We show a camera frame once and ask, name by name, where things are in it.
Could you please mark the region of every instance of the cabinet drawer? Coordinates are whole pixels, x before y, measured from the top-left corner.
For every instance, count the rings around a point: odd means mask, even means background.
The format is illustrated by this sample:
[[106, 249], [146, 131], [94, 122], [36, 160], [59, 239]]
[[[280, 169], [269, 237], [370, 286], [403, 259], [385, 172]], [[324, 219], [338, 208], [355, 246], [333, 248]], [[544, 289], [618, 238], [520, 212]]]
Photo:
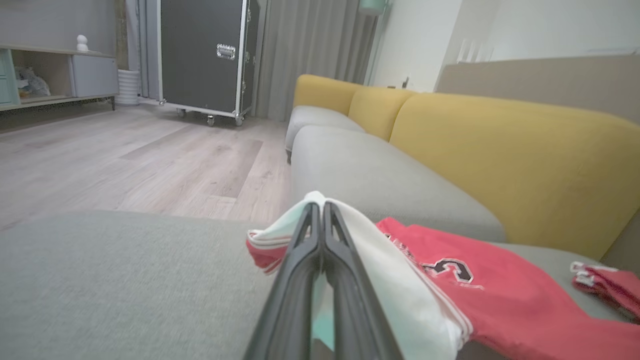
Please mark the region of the cabinet drawer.
[[6, 66], [9, 64], [7, 57], [9, 57], [9, 51], [0, 49], [0, 76], [6, 75]]
[[9, 88], [9, 81], [7, 79], [0, 79], [0, 106], [2, 106], [4, 102], [12, 102], [12, 91], [14, 91], [14, 89]]
[[76, 96], [97, 96], [118, 93], [118, 68], [114, 58], [74, 55]]

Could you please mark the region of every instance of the plastic bag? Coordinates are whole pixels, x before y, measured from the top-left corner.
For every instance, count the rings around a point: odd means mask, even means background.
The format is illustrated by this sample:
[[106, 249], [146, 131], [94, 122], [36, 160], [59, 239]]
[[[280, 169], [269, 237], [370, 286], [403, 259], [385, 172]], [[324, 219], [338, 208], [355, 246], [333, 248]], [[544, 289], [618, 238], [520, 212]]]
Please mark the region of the plastic bag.
[[28, 85], [20, 88], [22, 91], [21, 94], [27, 93], [29, 96], [38, 97], [38, 96], [50, 96], [51, 91], [49, 90], [49, 85], [44, 79], [37, 76], [31, 67], [15, 67], [15, 79], [18, 80], [26, 80]]

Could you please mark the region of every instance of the black road case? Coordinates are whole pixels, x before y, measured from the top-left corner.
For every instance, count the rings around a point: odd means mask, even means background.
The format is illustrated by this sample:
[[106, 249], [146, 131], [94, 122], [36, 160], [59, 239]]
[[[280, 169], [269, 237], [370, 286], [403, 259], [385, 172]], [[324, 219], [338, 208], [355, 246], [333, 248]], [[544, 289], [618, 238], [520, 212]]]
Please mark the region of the black road case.
[[257, 0], [161, 0], [160, 105], [242, 125], [251, 109], [260, 6]]

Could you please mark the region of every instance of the sofa armrest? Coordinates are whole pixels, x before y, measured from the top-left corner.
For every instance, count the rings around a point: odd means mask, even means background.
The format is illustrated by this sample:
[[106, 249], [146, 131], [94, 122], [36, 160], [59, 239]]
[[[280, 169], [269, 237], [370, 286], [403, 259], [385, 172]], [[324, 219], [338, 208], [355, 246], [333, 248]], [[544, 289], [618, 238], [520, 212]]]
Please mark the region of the sofa armrest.
[[296, 83], [293, 107], [298, 105], [317, 106], [349, 114], [351, 100], [362, 85], [348, 83], [315, 75], [301, 75]]

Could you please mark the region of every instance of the white wall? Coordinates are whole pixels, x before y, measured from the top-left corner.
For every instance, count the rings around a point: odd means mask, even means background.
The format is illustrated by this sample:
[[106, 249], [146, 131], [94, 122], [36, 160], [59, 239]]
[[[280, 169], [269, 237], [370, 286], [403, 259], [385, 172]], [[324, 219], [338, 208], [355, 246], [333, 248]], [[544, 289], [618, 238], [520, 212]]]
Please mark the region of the white wall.
[[373, 85], [433, 91], [461, 0], [395, 0], [382, 35]]
[[480, 51], [481, 44], [484, 54], [491, 52], [491, 49], [486, 46], [486, 42], [501, 4], [502, 0], [462, 0], [442, 66], [456, 63], [460, 47], [465, 40], [467, 45], [470, 42], [475, 43], [474, 53]]
[[505, 0], [489, 37], [492, 60], [606, 54], [640, 47], [638, 0]]
[[115, 54], [113, 0], [0, 0], [0, 44], [75, 50], [78, 34]]

